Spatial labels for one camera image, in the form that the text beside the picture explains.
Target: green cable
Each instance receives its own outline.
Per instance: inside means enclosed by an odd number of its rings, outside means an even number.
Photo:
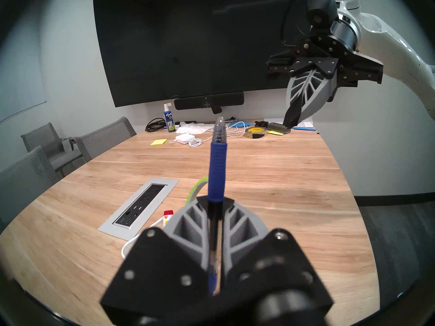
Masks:
[[[196,196],[198,195],[202,187],[204,187],[207,183],[208,183],[208,177],[204,177],[193,186],[192,190],[187,196],[186,205],[196,199]]]

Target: robotic arm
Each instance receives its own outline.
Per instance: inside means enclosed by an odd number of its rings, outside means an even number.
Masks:
[[[380,18],[361,13],[359,0],[308,0],[307,18],[308,36],[267,62],[269,73],[291,77],[286,127],[331,102],[338,87],[357,87],[358,80],[380,84],[384,72],[414,91],[435,119],[435,67]]]

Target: yellow sticky note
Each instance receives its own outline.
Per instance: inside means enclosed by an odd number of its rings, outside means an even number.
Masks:
[[[150,146],[153,145],[163,145],[166,142],[167,139],[160,139],[160,140],[154,140],[153,143]]]
[[[276,135],[284,135],[284,133],[277,132],[277,131],[267,131],[267,133],[276,134]]]

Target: wood grain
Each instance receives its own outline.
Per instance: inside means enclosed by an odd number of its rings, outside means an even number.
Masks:
[[[209,133],[201,137],[206,139]],[[181,208],[208,174],[210,141],[170,143],[173,133],[139,133],[80,167],[33,201],[0,236],[0,254],[18,282],[81,325],[110,325],[99,300],[122,263],[125,241],[98,227],[152,177],[179,179],[145,227]],[[161,146],[155,139],[167,138]],[[200,195],[206,194],[206,187]],[[331,325],[379,309],[376,265],[349,186],[316,132],[229,138],[225,195],[289,230],[335,303]]]

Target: chair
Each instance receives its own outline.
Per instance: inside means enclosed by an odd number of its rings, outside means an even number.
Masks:
[[[117,144],[136,135],[133,127],[126,117],[93,131],[81,137],[73,138],[83,154],[86,162],[99,156]]]
[[[41,146],[0,172],[0,221],[3,229],[59,179]]]
[[[61,139],[57,135],[51,123],[44,125],[36,130],[33,130],[27,134],[21,136],[23,138],[24,145],[28,152],[34,149],[36,146],[42,146],[45,155],[54,168],[54,171],[60,171],[62,176],[65,176],[62,168],[70,162],[82,157],[82,154],[78,150],[74,150],[74,145],[71,137]],[[65,151],[62,141],[68,140],[71,145],[71,151]]]

